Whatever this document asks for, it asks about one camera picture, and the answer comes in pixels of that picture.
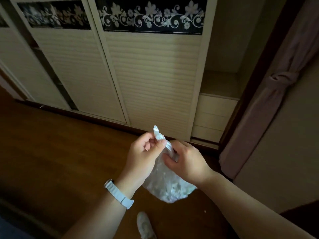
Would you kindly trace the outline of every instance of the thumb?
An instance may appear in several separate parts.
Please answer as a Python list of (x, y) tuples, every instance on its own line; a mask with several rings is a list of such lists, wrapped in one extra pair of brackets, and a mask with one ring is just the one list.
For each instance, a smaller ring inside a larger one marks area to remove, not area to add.
[(177, 163), (167, 154), (163, 154), (162, 156), (165, 165), (170, 169), (173, 170), (176, 168)]
[(154, 145), (154, 147), (150, 148), (147, 151), (147, 153), (149, 154), (149, 156), (156, 159), (160, 155), (160, 153), (164, 150), (166, 144), (167, 144), (167, 140), (165, 139), (160, 140)]

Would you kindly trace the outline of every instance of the white shoe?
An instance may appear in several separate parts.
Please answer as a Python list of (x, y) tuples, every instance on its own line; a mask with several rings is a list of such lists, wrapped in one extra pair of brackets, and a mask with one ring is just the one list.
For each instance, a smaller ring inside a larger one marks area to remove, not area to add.
[(145, 212), (139, 212), (137, 216), (138, 231), (141, 234), (141, 239), (157, 239), (151, 222)]

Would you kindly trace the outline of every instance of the sliding closet door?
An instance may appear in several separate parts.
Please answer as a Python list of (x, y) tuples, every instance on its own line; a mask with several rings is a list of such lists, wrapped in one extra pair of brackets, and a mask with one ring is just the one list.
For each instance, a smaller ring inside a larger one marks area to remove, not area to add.
[(89, 0), (133, 127), (190, 139), (216, 2)]
[(126, 123), (87, 0), (11, 0), (80, 112)]
[(28, 97), (28, 100), (70, 109), (1, 5), (0, 68)]

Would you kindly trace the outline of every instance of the crumpled plastic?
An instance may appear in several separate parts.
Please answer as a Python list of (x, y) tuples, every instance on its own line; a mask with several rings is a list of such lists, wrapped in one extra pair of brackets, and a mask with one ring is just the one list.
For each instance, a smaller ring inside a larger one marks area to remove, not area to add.
[[(157, 141), (165, 139), (165, 136), (159, 132), (157, 126), (154, 126), (153, 131)], [(174, 152), (171, 143), (167, 141), (166, 147), (157, 157), (154, 168), (143, 183), (143, 187), (158, 199), (166, 203), (174, 203), (186, 198), (196, 189), (196, 186), (186, 182), (170, 170), (162, 159), (163, 153), (178, 161), (179, 155)]]

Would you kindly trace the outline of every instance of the curtain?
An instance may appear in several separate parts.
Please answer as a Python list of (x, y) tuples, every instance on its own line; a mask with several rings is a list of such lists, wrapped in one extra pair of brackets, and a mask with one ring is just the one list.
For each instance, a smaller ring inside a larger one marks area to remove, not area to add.
[(273, 120), (286, 89), (297, 81), (301, 69), (318, 52), (319, 0), (305, 1), (286, 39), (288, 37), (288, 45), (280, 54), (276, 72), (264, 77), (261, 92), (248, 106), (229, 143), (220, 154), (221, 170), (229, 178), (234, 179), (249, 159)]

